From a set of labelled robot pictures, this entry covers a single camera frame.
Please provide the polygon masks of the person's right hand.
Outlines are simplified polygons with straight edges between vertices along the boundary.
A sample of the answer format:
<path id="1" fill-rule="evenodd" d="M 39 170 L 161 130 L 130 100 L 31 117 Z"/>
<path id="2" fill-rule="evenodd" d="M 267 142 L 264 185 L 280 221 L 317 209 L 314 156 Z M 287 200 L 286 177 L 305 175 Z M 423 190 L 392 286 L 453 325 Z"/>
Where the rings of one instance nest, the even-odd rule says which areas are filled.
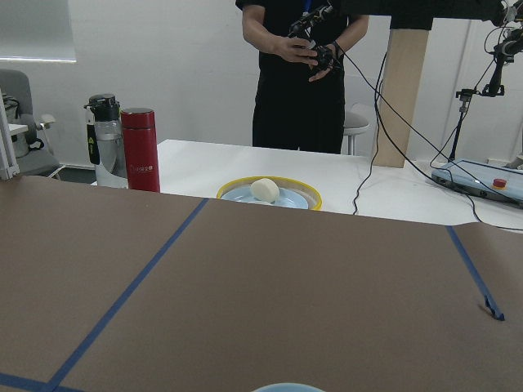
<path id="1" fill-rule="evenodd" d="M 310 42 L 303 38 L 275 38 L 272 53 L 289 63 L 317 65 L 317 52 L 310 48 Z"/>

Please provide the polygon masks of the person's gloved left hand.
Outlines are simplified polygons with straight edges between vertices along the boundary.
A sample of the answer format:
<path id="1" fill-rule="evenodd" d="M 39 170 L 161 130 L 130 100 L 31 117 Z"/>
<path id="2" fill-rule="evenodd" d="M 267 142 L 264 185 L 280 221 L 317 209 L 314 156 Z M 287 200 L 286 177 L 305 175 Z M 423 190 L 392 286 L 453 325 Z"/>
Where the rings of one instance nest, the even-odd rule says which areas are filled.
<path id="1" fill-rule="evenodd" d="M 340 60 L 340 55 L 343 54 L 343 50 L 336 40 L 328 45 L 314 45 L 312 50 L 316 52 L 315 61 L 317 64 L 311 69 L 310 82 L 312 78 L 321 72 L 337 72 L 343 70 L 343 64 Z"/>

